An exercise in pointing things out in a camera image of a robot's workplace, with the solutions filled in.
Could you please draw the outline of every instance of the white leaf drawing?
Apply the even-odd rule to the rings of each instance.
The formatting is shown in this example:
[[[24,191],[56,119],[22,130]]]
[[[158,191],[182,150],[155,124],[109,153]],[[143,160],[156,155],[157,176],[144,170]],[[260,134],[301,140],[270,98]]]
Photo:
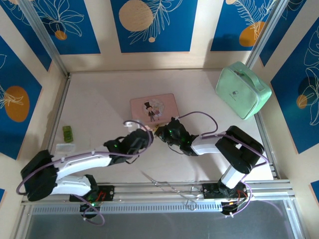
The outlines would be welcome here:
[[[146,41],[150,37],[157,38],[160,35],[161,31],[165,30],[165,25],[169,26],[169,12],[177,9],[183,0],[178,0],[179,2],[176,6],[172,7],[172,2],[176,0],[148,0],[145,2],[147,6],[151,9],[153,14],[152,24],[143,31],[131,31],[129,38],[132,38],[130,45],[135,42],[142,40]]]
[[[18,5],[11,3],[9,0],[1,1],[5,3],[5,6],[14,17],[29,25]],[[82,30],[76,23],[82,22],[84,15],[69,10],[69,0],[33,0],[31,3],[38,16],[42,19],[43,24],[49,25],[47,29],[51,29],[53,35],[59,30],[64,33],[70,32],[80,37],[82,36]]]
[[[303,4],[304,0],[290,0],[287,3],[287,6],[281,15],[285,20],[287,20],[288,12],[289,11],[297,11],[301,5]]]
[[[245,19],[246,24],[254,29],[255,40],[258,38],[261,32],[261,22],[271,12],[275,2],[276,0],[269,0],[269,2],[266,3],[266,0],[264,0],[260,8],[257,8],[255,5],[255,0],[237,0],[234,2],[239,16]]]
[[[305,97],[298,98],[304,102],[297,102],[302,109],[310,106],[310,125],[319,124],[319,26],[312,34],[308,49],[304,57],[304,65],[307,66],[306,74],[308,77],[308,86],[304,89],[302,95]]]
[[[6,55],[0,54],[0,69],[4,66],[6,57],[7,57]],[[8,94],[0,85],[0,109],[2,109],[6,104],[9,106],[10,103],[15,103],[15,104],[23,106],[23,102],[21,102],[22,99],[23,99],[23,96],[14,97]]]

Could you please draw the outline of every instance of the beige wall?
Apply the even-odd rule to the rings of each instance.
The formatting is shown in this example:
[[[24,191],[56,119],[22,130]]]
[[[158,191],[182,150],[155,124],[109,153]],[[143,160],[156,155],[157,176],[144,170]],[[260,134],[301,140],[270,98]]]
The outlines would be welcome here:
[[[224,0],[198,0],[190,52],[122,54],[110,0],[85,0],[101,54],[63,55],[70,72],[179,68],[220,69],[246,62],[250,51],[210,52]]]
[[[52,118],[51,111],[56,95],[59,87],[63,85],[62,82],[65,77],[60,74],[54,64],[51,65],[49,72],[44,69],[1,7],[0,22],[0,36],[42,85],[42,92],[24,138],[18,160],[13,160],[0,153],[0,188],[6,191],[0,207],[0,238],[7,239],[11,234],[21,202],[21,196],[15,193],[15,189],[21,181],[20,170],[45,146],[44,135],[51,128],[48,119]]]
[[[307,0],[266,67],[258,61],[254,71],[270,82],[318,18],[318,0]],[[319,180],[319,144],[298,154],[275,94],[261,110],[281,176],[290,179],[311,238],[319,235],[319,204],[310,183]]]

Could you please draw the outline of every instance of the orange circle pattern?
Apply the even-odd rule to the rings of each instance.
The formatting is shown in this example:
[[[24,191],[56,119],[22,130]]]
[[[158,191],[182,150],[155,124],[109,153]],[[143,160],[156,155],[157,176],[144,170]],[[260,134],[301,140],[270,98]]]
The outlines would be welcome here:
[[[299,95],[297,98],[297,106],[300,109],[304,109],[307,106],[307,97],[305,95]]]
[[[259,36],[264,25],[264,21],[259,21],[254,25],[246,27],[239,36],[239,44],[246,47],[254,46],[257,40],[257,38],[255,39],[255,33]]]
[[[13,97],[23,97],[20,101],[23,105],[10,102],[5,104],[5,112],[8,117],[15,122],[23,122],[28,116],[30,109],[30,101],[27,92],[20,86],[11,86],[7,89],[6,93]]]
[[[56,38],[58,38],[61,41],[64,41],[67,38],[66,33],[64,31],[60,31],[60,30],[57,30],[54,35]]]

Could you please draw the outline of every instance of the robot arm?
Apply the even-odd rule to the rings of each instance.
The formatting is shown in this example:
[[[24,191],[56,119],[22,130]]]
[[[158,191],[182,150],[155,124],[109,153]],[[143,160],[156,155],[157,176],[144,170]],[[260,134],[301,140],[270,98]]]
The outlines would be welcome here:
[[[225,134],[212,136],[190,135],[178,119],[159,127],[155,135],[168,145],[177,145],[186,155],[198,156],[205,153],[222,153],[230,163],[218,182],[219,192],[230,197],[233,189],[249,174],[260,156],[263,146],[240,128],[231,126]]]
[[[43,150],[21,171],[25,194],[30,201],[38,201],[53,194],[95,197],[99,187],[92,175],[74,177],[70,174],[126,162],[134,155],[139,155],[139,150],[147,148],[152,142],[152,133],[137,129],[126,137],[109,140],[103,146],[81,154],[54,157],[48,150]]]

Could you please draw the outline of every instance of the white table surface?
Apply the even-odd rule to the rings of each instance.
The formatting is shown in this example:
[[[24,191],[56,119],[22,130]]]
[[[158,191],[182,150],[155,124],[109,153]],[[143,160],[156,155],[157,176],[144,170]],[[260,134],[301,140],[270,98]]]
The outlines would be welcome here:
[[[62,127],[65,125],[72,127],[76,152],[126,136],[128,130],[122,122],[132,119],[130,99],[167,93],[174,94],[180,115],[203,111],[217,120],[218,132],[236,125],[261,142],[255,118],[240,119],[217,96],[215,86],[219,75],[220,71],[200,70],[72,74],[53,148],[57,143],[63,143]],[[215,129],[214,122],[204,115],[191,115],[180,121],[191,134]],[[228,166],[221,154],[179,155],[155,138],[152,146],[131,165],[121,163],[93,168],[77,175],[92,174],[98,183],[148,182],[141,171],[158,181],[219,180]],[[254,169],[246,178],[247,181],[271,179],[268,165]]]

